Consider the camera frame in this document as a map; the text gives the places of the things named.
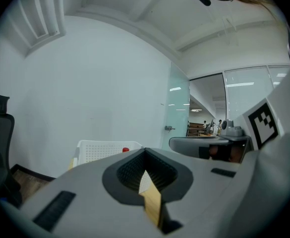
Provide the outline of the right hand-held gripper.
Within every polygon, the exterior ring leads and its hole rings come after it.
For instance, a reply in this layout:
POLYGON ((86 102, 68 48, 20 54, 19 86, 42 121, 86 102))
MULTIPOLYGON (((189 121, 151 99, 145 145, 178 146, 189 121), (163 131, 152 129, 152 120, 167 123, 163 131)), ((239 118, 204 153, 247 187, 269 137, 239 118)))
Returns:
POLYGON ((246 153, 261 149, 279 136, 274 112, 266 98, 232 121, 234 126, 242 128, 243 136, 173 137, 169 147, 185 156, 209 159, 211 146, 240 145, 244 147, 241 163, 246 153))

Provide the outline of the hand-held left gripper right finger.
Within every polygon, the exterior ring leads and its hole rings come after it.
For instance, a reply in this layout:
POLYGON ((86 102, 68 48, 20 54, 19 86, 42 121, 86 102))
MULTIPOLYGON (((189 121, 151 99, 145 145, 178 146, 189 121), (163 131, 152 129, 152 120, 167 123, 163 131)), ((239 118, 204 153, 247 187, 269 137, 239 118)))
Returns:
POLYGON ((240 202, 249 184, 249 155, 240 164, 205 160, 145 149, 145 170, 157 192, 158 224, 147 225, 145 238, 189 235, 189 225, 207 231, 229 200, 240 202))

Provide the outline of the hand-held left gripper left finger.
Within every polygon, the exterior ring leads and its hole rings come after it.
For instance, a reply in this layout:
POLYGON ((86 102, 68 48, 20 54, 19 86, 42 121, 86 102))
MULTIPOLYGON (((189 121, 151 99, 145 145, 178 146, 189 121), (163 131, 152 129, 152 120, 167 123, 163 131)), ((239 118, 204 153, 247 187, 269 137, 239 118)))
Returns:
POLYGON ((61 191, 69 191, 76 196, 52 230, 53 235, 59 238, 158 238, 160 231, 143 206, 119 203, 102 183, 107 167, 134 153, 120 153, 71 169, 36 192, 20 211, 34 220, 61 191))

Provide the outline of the white perforated plastic basket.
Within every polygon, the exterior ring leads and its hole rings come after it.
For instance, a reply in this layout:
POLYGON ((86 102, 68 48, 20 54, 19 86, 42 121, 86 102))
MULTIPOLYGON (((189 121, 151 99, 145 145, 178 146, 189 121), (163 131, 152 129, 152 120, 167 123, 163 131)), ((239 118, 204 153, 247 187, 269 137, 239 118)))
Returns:
POLYGON ((80 140, 70 161, 69 170, 85 163, 121 154, 124 147, 129 148, 129 151, 143 148, 135 141, 80 140))

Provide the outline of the person's right hand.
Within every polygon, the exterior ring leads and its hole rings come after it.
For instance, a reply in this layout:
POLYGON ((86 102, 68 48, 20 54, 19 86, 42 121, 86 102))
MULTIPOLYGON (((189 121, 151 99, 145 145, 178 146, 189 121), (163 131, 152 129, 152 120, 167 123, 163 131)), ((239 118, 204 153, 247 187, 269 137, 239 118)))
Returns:
POLYGON ((244 152, 240 145, 213 145, 209 148, 209 155, 212 160, 239 163, 244 152))

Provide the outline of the frosted glass door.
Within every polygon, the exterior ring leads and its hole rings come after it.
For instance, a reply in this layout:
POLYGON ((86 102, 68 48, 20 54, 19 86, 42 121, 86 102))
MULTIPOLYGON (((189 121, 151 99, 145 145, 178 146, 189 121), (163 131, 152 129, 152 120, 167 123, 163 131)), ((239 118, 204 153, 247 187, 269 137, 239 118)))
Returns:
POLYGON ((163 150, 170 151, 169 140, 171 138, 186 136, 189 101, 189 79, 174 63, 171 63, 167 88, 165 126, 172 126, 175 130, 166 131, 164 129, 163 150))

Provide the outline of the wooden table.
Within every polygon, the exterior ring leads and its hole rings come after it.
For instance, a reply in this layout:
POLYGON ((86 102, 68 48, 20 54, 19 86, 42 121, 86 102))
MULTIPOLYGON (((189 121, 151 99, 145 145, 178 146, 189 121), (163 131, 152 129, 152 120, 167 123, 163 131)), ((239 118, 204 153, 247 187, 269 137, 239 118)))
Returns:
POLYGON ((147 171, 143 171, 139 185, 138 194, 144 198, 144 211, 150 221, 158 227, 161 210, 161 194, 150 179, 147 171))

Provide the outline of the glass office partition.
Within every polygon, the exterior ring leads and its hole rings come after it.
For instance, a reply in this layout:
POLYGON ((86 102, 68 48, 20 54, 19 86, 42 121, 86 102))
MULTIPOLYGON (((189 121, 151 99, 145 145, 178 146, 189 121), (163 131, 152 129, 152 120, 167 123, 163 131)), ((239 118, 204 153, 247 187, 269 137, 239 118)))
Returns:
POLYGON ((227 118, 239 117, 266 98, 289 69, 289 65, 263 65, 225 71, 227 118))

